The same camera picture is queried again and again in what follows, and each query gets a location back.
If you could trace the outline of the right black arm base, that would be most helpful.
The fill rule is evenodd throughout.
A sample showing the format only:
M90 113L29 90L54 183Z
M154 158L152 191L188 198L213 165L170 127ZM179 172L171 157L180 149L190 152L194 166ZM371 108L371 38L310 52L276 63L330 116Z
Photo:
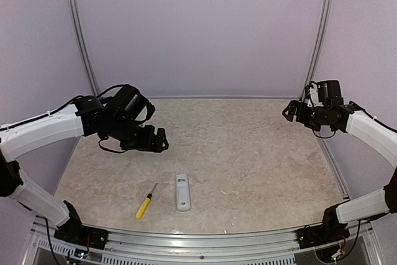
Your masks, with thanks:
M319 225L305 225L297 230L300 249L321 246L350 237L347 224L340 223L337 219L337 206L338 204L328 207L324 211Z

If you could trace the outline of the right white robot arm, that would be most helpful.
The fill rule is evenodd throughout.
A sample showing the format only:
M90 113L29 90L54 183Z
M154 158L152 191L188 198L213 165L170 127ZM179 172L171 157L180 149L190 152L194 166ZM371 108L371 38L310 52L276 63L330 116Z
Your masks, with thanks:
M282 111L288 121L296 121L319 132L328 126L364 142L396 169L396 130L370 115L363 107L344 102L338 80L310 82L303 100L292 100ZM317 229L318 238L331 242L341 233L342 224L356 220L379 218L396 213L396 173L382 189L331 207L324 213L329 219Z

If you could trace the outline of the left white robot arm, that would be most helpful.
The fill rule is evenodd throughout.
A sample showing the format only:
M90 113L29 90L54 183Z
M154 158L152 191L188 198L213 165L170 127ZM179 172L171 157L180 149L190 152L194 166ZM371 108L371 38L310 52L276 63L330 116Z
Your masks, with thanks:
M75 208L54 198L21 170L17 159L26 153L69 138L97 135L119 142L118 153L137 150L162 153L169 148L163 128L148 125L156 108L135 87L114 86L115 95L78 95L61 107L1 126L1 197L16 200L54 223L73 243L87 237Z

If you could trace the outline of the yellow handled screwdriver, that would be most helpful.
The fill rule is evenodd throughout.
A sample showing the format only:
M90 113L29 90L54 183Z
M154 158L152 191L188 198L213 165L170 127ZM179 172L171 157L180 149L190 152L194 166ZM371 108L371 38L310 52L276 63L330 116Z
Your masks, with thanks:
M136 214L135 214L135 218L137 220L141 220L149 206L149 203L151 202L151 198L153 196L153 192L156 190L157 187L157 183L154 185L154 187L152 188L152 190L148 193L148 195L145 197L144 201L142 202L142 204L140 205L139 209L137 210Z

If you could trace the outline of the white remote control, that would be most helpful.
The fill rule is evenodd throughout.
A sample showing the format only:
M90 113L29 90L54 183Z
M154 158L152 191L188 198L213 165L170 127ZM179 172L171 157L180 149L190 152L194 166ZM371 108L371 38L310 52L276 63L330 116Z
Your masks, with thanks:
M180 212L191 209L189 177L186 174L176 175L176 209Z

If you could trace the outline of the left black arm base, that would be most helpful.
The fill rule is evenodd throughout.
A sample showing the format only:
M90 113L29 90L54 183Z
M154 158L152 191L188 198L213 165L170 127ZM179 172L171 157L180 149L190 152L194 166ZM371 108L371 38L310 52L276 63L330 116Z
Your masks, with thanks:
M63 203L68 209L69 219L61 226L57 226L54 237L58 240L87 248L104 250L109 231L83 225L74 206L66 200Z

